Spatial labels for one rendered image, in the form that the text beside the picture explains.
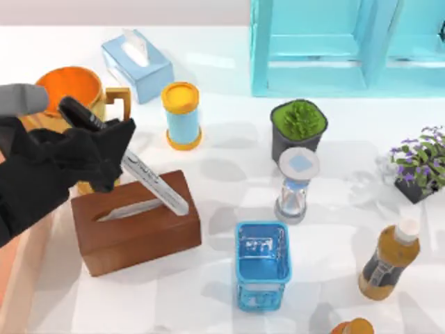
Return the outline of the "black and white marker pen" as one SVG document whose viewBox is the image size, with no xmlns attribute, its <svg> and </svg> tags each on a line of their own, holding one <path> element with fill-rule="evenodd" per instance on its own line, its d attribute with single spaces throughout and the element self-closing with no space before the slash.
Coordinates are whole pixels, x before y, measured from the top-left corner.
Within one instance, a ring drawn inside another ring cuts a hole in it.
<svg viewBox="0 0 445 334">
<path fill-rule="evenodd" d="M 58 110 L 63 118 L 73 127 L 87 129 L 103 134 L 111 126 L 101 121 L 92 111 L 87 109 L 73 97 L 64 97 Z M 188 203 L 160 176 L 149 168 L 136 154 L 129 149 L 120 157 L 120 165 L 134 176 L 145 188 L 150 190 L 163 204 L 176 215 L 184 216 L 189 211 Z"/>
</svg>

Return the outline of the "orange and yellow mug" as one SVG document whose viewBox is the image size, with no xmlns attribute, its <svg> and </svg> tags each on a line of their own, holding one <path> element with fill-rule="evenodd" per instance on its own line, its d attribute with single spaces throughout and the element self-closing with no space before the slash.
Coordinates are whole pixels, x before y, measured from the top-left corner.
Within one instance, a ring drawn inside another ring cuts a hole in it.
<svg viewBox="0 0 445 334">
<path fill-rule="evenodd" d="M 28 131 L 48 129 L 62 134 L 72 128 L 81 129 L 71 126 L 58 110 L 60 101 L 67 96 L 78 100 L 103 122 L 131 118 L 129 89 L 104 88 L 99 77 L 87 68 L 72 66 L 52 70 L 41 77 L 37 85 L 44 87 L 48 92 L 49 105 L 42 112 L 20 117 Z M 77 187 L 81 194 L 94 192 L 89 182 L 77 182 Z"/>
</svg>

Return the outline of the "brown wooden tissue box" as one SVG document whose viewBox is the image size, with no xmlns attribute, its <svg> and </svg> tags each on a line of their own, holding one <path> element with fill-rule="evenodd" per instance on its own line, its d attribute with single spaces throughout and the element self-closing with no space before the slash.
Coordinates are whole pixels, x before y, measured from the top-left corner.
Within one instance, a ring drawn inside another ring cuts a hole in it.
<svg viewBox="0 0 445 334">
<path fill-rule="evenodd" d="M 91 193 L 72 199 L 79 251 L 91 276 L 131 267 L 202 243 L 200 218 L 181 170 L 162 174 L 189 205 L 178 216 L 165 205 L 124 218 L 101 218 L 121 206 L 153 200 L 140 182 L 116 187 L 110 193 Z"/>
</svg>

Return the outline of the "light blue tissue box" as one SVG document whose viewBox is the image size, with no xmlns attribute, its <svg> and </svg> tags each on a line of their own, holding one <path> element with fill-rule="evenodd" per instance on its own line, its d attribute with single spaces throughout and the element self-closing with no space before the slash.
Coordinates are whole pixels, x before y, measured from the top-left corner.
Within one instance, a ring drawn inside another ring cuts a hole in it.
<svg viewBox="0 0 445 334">
<path fill-rule="evenodd" d="M 132 29 L 102 44 L 107 70 L 145 104 L 174 81 L 172 63 L 139 30 Z"/>
</svg>

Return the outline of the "blue can with orange lid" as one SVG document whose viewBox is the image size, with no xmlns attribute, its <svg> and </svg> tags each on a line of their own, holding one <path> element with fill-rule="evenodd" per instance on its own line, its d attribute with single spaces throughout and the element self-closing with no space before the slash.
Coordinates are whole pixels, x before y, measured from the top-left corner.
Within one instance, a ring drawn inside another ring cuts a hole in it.
<svg viewBox="0 0 445 334">
<path fill-rule="evenodd" d="M 197 110 L 199 90 L 185 81 L 173 82 L 162 90 L 161 101 L 166 111 L 169 145 L 182 151 L 197 147 L 202 138 Z"/>
</svg>

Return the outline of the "pale grey rounded box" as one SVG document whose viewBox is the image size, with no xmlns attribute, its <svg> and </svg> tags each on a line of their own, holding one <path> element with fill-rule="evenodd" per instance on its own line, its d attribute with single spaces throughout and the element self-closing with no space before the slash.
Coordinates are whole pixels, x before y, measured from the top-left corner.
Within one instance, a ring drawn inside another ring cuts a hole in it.
<svg viewBox="0 0 445 334">
<path fill-rule="evenodd" d="M 30 83 L 0 85 L 0 116 L 25 116 L 44 111 L 49 105 L 46 89 Z"/>
</svg>

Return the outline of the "blue plastic basket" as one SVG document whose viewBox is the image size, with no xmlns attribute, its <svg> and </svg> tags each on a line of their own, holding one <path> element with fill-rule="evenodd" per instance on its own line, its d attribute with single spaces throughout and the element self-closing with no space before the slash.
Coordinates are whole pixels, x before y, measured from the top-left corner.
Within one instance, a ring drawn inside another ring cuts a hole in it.
<svg viewBox="0 0 445 334">
<path fill-rule="evenodd" d="M 246 312 L 278 310 L 291 279 L 289 233 L 280 221 L 244 221 L 235 230 L 238 307 Z"/>
</svg>

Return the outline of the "green plant in dark pot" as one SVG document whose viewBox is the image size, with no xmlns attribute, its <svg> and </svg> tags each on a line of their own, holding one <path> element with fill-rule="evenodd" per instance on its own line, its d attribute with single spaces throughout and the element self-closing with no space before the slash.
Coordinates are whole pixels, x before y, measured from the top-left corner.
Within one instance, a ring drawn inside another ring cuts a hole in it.
<svg viewBox="0 0 445 334">
<path fill-rule="evenodd" d="M 270 113 L 270 121 L 275 163 L 289 148 L 302 147 L 315 152 L 328 126 L 324 113 L 313 102 L 304 99 L 276 106 Z"/>
</svg>

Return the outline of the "grey hourglass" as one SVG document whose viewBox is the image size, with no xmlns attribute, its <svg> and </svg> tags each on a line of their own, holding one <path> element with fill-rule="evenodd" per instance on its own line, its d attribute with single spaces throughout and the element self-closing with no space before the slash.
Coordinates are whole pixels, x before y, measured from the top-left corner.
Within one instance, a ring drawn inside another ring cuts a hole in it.
<svg viewBox="0 0 445 334">
<path fill-rule="evenodd" d="M 283 151 L 278 166 L 284 180 L 275 201 L 275 215 L 279 220 L 295 225 L 305 217 L 307 187 L 319 174 L 320 163 L 315 152 L 294 147 Z"/>
</svg>

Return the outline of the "light blue rack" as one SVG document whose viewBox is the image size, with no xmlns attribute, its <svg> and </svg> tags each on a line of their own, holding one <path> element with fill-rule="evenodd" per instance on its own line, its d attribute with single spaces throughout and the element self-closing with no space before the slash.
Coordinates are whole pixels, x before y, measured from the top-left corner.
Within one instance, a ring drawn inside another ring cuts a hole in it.
<svg viewBox="0 0 445 334">
<path fill-rule="evenodd" d="M 255 96 L 445 97 L 445 0 L 250 0 Z"/>
</svg>

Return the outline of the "orange round object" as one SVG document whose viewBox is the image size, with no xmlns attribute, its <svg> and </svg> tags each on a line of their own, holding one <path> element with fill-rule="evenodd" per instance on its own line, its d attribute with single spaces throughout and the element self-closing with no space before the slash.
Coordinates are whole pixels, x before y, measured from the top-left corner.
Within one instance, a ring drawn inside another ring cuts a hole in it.
<svg viewBox="0 0 445 334">
<path fill-rule="evenodd" d="M 368 320 L 358 317 L 341 322 L 330 331 L 330 334 L 375 334 L 375 331 Z"/>
</svg>

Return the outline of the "brown bottle with white cap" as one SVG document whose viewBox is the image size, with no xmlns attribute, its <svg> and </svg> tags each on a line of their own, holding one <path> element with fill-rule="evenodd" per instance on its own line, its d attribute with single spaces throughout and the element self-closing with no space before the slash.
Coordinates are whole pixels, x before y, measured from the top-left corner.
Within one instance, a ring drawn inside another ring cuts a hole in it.
<svg viewBox="0 0 445 334">
<path fill-rule="evenodd" d="M 386 299 L 402 272 L 420 252 L 420 222 L 404 219 L 382 230 L 372 257 L 359 275 L 361 293 L 374 301 Z"/>
</svg>

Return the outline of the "purple flowers in black pot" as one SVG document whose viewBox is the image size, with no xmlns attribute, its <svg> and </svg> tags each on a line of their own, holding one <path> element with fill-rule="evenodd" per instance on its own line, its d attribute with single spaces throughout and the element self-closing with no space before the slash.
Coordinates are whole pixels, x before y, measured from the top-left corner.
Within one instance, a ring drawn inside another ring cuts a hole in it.
<svg viewBox="0 0 445 334">
<path fill-rule="evenodd" d="M 424 127 L 390 150 L 395 186 L 413 204 L 445 189 L 445 126 Z"/>
</svg>

